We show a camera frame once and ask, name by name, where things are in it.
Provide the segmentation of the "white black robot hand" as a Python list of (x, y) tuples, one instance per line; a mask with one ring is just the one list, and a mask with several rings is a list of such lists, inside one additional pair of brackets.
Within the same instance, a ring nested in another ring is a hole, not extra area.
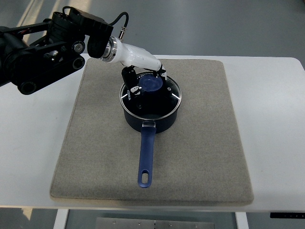
[[(167, 80), (167, 72), (160, 60), (143, 48), (122, 43), (119, 38), (110, 37), (104, 54), (104, 62), (120, 62), (125, 68), (122, 77), (131, 96), (140, 95), (141, 92), (154, 92), (159, 90)], [(152, 72), (154, 79), (140, 80), (134, 68), (142, 68)]]

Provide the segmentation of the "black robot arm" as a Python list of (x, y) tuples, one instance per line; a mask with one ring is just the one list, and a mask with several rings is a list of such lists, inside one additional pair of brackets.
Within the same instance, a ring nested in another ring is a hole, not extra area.
[(24, 94), (32, 94), (85, 65), (84, 50), (92, 58), (111, 51), (111, 23), (74, 7), (69, 13), (54, 12), (41, 23), (0, 28), (0, 84), (12, 83)]

